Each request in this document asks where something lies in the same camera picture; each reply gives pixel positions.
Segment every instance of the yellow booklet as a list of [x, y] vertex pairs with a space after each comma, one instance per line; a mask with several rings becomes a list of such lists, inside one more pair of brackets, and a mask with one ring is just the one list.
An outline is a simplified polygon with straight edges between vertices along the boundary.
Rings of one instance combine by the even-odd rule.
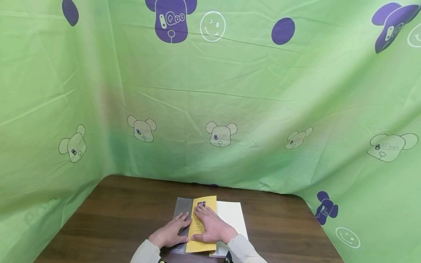
[[[201, 197], [193, 200], [192, 207], [192, 223], [189, 228], [189, 238], [194, 234], [203, 234], [205, 232], [205, 227], [202, 222], [195, 215], [195, 207], [202, 204], [205, 207], [212, 208], [213, 211], [216, 211], [216, 196], [210, 197]], [[203, 243], [199, 241], [190, 240], [186, 246], [186, 253], [195, 253], [203, 251], [216, 250], [216, 243]]]

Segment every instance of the white sleeve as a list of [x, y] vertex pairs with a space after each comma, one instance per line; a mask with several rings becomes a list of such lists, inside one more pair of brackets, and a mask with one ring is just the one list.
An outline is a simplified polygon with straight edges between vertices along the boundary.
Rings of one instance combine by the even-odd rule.
[[228, 243], [232, 263], [267, 263], [257, 254], [253, 245], [241, 234]]
[[134, 253], [130, 263], [159, 263], [160, 249], [152, 244], [149, 240], [145, 240]]

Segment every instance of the book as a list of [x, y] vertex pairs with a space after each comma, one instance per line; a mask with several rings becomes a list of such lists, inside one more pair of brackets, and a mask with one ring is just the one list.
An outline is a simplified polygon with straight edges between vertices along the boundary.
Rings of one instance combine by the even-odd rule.
[[[178, 216], [180, 213], [185, 213], [186, 211], [191, 210], [191, 213], [189, 213], [189, 216], [187, 218], [187, 220], [189, 220], [191, 218], [191, 216], [194, 215], [194, 208], [198, 205], [198, 203], [199, 202], [207, 202], [207, 201], [203, 201], [203, 200], [200, 201], [199, 199], [202, 199], [202, 198], [189, 199], [189, 198], [179, 197], [177, 199], [176, 208], [174, 210], [174, 217]], [[243, 236], [245, 236], [248, 239], [247, 230], [246, 230], [245, 223], [244, 223], [244, 217], [242, 215], [241, 203], [239, 203], [239, 202], [217, 201], [216, 207], [215, 208], [211, 207], [211, 208], [212, 208], [212, 210], [214, 210], [219, 215], [219, 217], [222, 220], [224, 220], [227, 224], [234, 227], [235, 230], [239, 234], [242, 234]], [[179, 232], [179, 235], [191, 237], [190, 226], [181, 229], [180, 232]], [[187, 245], [189, 243], [181, 243], [181, 244], [178, 244], [178, 245], [170, 248], [170, 253], [175, 253], [175, 254], [186, 254], [186, 253], [188, 253], [186, 248], [187, 248]], [[207, 249], [209, 249], [208, 247], [202, 246], [202, 244], [204, 244], [204, 243], [201, 243], [201, 242], [199, 242], [199, 243], [200, 243], [199, 248], [197, 248], [197, 246], [193, 247], [194, 251], [196, 251], [196, 250], [207, 251]], [[227, 253], [228, 253], [228, 246], [225, 245], [222, 242], [217, 242], [216, 246], [212, 246], [212, 249], [209, 249], [209, 257], [213, 257], [213, 258], [224, 258], [227, 255]]]
[[[216, 206], [218, 208], [218, 216], [227, 224], [235, 228], [238, 234], [243, 235], [248, 240], [241, 203], [218, 201]], [[222, 242], [217, 242], [216, 250], [214, 252], [209, 252], [209, 257], [224, 258], [228, 254], [228, 250], [227, 245]]]
[[[195, 208], [199, 205], [210, 207], [213, 211], [218, 211], [216, 207], [216, 196], [193, 199], [193, 205], [190, 213], [192, 215], [192, 223], [189, 227], [189, 238], [193, 235], [203, 234], [203, 232], [205, 232], [205, 227], [202, 221], [200, 221], [195, 215]], [[216, 243], [203, 243], [200, 241], [190, 240], [186, 246], [186, 253], [196, 253], [210, 250], [216, 250]]]

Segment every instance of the green backdrop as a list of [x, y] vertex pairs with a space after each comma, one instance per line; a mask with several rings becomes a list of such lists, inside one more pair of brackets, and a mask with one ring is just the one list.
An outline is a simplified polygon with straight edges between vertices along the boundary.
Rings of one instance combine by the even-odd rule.
[[419, 262], [420, 4], [0, 0], [0, 262], [109, 174], [296, 194], [346, 263]]

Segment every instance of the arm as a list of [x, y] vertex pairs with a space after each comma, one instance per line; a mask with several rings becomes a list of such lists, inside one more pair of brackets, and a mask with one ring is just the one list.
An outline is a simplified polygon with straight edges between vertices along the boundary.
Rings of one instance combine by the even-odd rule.
[[231, 253], [231, 262], [240, 263], [267, 263], [256, 250], [253, 245], [243, 236], [237, 235], [228, 243]]
[[136, 250], [130, 263], [159, 263], [159, 253], [159, 247], [146, 239]]
[[195, 215], [205, 226], [205, 232], [201, 235], [193, 235], [192, 240], [213, 243], [222, 241], [228, 245], [229, 255], [227, 256], [229, 263], [267, 263], [259, 254], [257, 254], [253, 245], [227, 223], [225, 223], [212, 209], [209, 207], [198, 206], [195, 208]]
[[189, 241], [187, 236], [179, 236], [181, 228], [187, 227], [192, 220], [186, 218], [189, 212], [180, 214], [168, 224], [158, 229], [145, 240], [134, 253], [130, 263], [161, 263], [164, 262], [159, 253], [163, 247], [172, 247]]

